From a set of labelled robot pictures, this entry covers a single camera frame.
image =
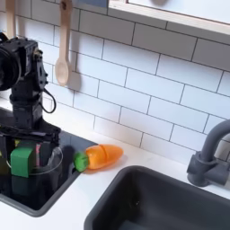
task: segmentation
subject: plastic carrot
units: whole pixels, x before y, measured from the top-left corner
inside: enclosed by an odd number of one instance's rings
[[[84,153],[75,155],[74,164],[77,171],[100,169],[114,164],[123,155],[123,149],[112,145],[98,145],[87,148]]]

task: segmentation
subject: faucet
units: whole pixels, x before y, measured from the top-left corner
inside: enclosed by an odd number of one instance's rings
[[[230,163],[214,157],[221,139],[230,133],[230,119],[216,125],[208,134],[201,151],[190,159],[187,170],[188,180],[198,187],[206,187],[211,182],[225,185],[229,176]]]

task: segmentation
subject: white countertop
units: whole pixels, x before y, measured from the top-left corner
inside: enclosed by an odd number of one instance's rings
[[[82,173],[43,217],[27,216],[0,202],[1,229],[84,230],[84,220],[97,200],[104,193],[118,171],[129,165],[143,165],[180,181],[188,182],[187,165],[174,162],[160,155],[149,153],[94,132],[81,129],[67,131],[96,143],[121,146],[124,149],[124,156],[110,168],[95,173]],[[230,181],[228,181],[224,188],[209,185],[205,190],[230,199]]]

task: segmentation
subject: sink basin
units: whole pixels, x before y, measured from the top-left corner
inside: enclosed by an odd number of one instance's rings
[[[229,230],[230,200],[140,166],[121,170],[84,230]]]

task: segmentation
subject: white tile wall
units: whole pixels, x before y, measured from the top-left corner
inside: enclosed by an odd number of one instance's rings
[[[195,154],[195,151],[186,147],[147,134],[143,136],[141,148],[183,164],[189,164],[191,156]]]
[[[64,130],[94,129],[187,164],[208,132],[230,118],[228,36],[170,22],[165,29],[163,21],[114,10],[107,15],[106,9],[76,0],[69,52],[73,72],[66,87],[59,86],[54,68],[59,2],[16,1],[17,32],[39,42],[47,89],[58,101],[54,114],[44,114],[47,121],[57,117]],[[3,12],[0,30],[6,31]],[[12,108],[10,93],[0,92],[0,106]],[[51,109],[47,95],[44,106]],[[226,160],[230,135],[223,139],[216,156]]]
[[[148,114],[200,132],[204,130],[208,119],[207,113],[154,97],[151,98]]]
[[[228,85],[230,85],[230,73],[229,72],[224,72],[221,83],[218,88],[218,92],[230,96],[230,90]]]
[[[116,18],[121,18],[125,20],[129,20],[132,22],[139,22],[141,24],[146,24],[150,26],[155,26],[159,28],[165,29],[166,21],[158,20],[156,18],[145,17],[143,15],[138,15],[134,13],[128,13],[124,11],[118,11],[115,9],[109,9],[108,15]]]
[[[82,11],[80,31],[109,40],[131,44],[134,23],[105,15]]]
[[[79,54],[77,56],[76,72],[124,86],[127,68]]]
[[[159,54],[105,40],[103,59],[130,68],[155,74]]]
[[[105,136],[116,138],[133,146],[140,146],[142,133],[132,128],[124,127],[106,119],[96,117],[94,130]]]
[[[187,35],[136,24],[133,45],[190,60],[196,39]]]
[[[55,46],[60,44],[60,28],[55,27]],[[78,53],[102,58],[103,39],[77,31],[70,32],[69,49]]]
[[[200,151],[206,140],[206,135],[184,128],[174,126],[171,141],[180,146],[185,146],[196,151]]]
[[[199,37],[202,39],[213,40],[223,42],[230,45],[229,36],[224,33],[218,33],[213,31],[205,31],[200,28],[195,28],[191,26],[186,26],[178,23],[168,22],[167,30],[177,31],[180,33],[189,34],[191,36]]]
[[[183,90],[183,84],[181,83],[175,83],[133,69],[128,70],[126,87],[171,102],[179,102]]]
[[[53,74],[53,83],[58,84],[58,80],[55,75],[55,68],[53,69]],[[99,80],[87,75],[72,72],[69,76],[66,87],[96,97],[98,93]]]
[[[214,92],[217,91],[222,73],[223,71],[215,68],[165,55],[161,56],[157,70],[159,76]]]
[[[119,123],[166,140],[169,140],[173,129],[173,124],[169,122],[126,108],[121,110]]]
[[[58,4],[46,1],[32,0],[32,18],[53,25],[60,25],[60,8]],[[71,18],[71,29],[78,30],[79,10],[73,9]]]
[[[82,93],[75,93],[74,107],[119,122],[120,106]]]
[[[193,61],[229,71],[230,47],[209,40],[198,40]]]
[[[150,96],[105,82],[100,82],[98,97],[144,113],[150,100]]]
[[[199,111],[205,111],[221,118],[230,119],[230,98],[216,93],[185,86],[181,104]]]

